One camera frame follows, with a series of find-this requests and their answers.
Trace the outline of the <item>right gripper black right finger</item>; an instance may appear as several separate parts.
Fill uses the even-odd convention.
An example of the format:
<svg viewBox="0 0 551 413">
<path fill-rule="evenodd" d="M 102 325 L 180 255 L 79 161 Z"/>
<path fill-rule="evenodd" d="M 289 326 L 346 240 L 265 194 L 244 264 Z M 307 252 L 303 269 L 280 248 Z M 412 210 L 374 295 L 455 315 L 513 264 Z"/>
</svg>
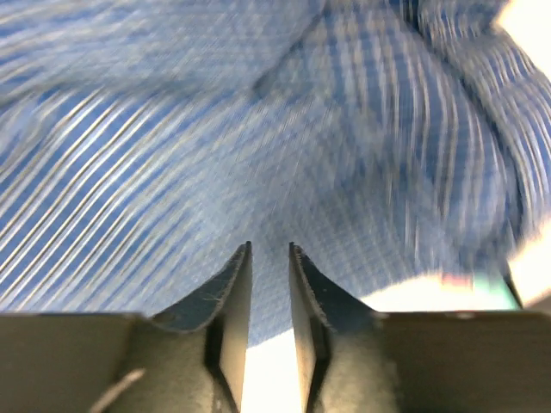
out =
<svg viewBox="0 0 551 413">
<path fill-rule="evenodd" d="M 288 257 L 303 411 L 549 411 L 546 312 L 379 312 Z"/>
</svg>

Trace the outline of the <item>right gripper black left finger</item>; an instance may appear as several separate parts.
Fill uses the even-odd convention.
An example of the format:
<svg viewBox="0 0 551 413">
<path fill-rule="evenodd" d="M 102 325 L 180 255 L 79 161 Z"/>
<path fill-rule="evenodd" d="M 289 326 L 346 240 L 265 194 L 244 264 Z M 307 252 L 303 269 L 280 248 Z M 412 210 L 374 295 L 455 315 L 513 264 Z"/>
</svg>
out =
<svg viewBox="0 0 551 413">
<path fill-rule="evenodd" d="M 252 248 L 153 317 L 4 314 L 4 412 L 237 412 Z"/>
</svg>

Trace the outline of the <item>blue checkered long sleeve shirt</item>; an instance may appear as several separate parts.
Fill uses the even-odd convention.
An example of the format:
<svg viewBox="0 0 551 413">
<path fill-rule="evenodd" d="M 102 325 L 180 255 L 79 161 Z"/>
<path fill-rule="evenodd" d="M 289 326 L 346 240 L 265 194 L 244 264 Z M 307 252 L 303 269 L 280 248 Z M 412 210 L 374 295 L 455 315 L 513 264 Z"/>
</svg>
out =
<svg viewBox="0 0 551 413">
<path fill-rule="evenodd" d="M 4 1 L 1 307 L 156 313 L 252 241 L 363 296 L 550 214 L 550 83 L 501 1 Z"/>
</svg>

